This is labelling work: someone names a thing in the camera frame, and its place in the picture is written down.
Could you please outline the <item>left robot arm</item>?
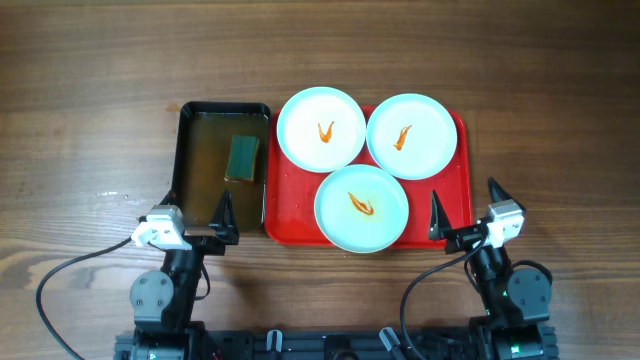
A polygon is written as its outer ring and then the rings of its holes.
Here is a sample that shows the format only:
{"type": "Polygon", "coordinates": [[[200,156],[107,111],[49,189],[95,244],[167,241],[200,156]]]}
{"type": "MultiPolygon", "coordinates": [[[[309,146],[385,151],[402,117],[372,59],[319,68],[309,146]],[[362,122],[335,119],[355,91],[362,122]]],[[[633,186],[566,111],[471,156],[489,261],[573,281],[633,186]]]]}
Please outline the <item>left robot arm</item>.
{"type": "Polygon", "coordinates": [[[207,227],[188,229],[180,208],[169,202],[154,206],[132,234],[134,243],[164,252],[160,270],[149,271],[133,283],[130,300],[136,329],[178,333],[187,328],[204,270],[206,256],[222,256],[239,242],[232,195],[225,190],[207,227]]]}

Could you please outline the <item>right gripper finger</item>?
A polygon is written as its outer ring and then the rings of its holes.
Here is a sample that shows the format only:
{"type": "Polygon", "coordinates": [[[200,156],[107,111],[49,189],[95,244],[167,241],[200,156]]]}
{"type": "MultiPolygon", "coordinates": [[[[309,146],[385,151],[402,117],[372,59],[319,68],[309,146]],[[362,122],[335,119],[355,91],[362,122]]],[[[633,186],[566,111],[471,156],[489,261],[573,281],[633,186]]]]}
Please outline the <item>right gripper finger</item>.
{"type": "Polygon", "coordinates": [[[513,200],[521,208],[523,213],[526,212],[526,207],[511,196],[493,177],[488,178],[487,184],[489,196],[493,203],[513,200]]]}
{"type": "Polygon", "coordinates": [[[435,190],[431,193],[431,218],[428,238],[432,241],[449,239],[453,228],[435,190]]]}

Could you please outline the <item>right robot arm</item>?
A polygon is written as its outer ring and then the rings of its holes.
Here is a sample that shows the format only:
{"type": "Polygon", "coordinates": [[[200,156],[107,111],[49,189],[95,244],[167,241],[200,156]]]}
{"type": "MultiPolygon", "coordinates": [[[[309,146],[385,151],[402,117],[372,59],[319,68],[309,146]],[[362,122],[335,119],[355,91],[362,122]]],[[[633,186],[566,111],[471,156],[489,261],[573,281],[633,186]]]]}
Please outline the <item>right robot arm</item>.
{"type": "Polygon", "coordinates": [[[550,318],[552,276],[531,261],[513,263],[505,244],[519,236],[526,208],[493,178],[488,180],[491,203],[474,224],[455,228],[436,192],[431,195],[428,236],[443,240],[445,252],[463,254],[490,322],[498,327],[528,326],[550,318]]]}

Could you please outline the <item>green yellow sponge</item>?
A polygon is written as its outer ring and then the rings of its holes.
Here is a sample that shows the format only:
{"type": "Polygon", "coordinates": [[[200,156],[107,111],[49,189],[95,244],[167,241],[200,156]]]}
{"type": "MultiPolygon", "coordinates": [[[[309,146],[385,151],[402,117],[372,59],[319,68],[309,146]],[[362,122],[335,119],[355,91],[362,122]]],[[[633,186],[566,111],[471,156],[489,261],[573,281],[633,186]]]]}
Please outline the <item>green yellow sponge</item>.
{"type": "Polygon", "coordinates": [[[225,180],[253,182],[260,140],[255,136],[233,135],[225,180]]]}

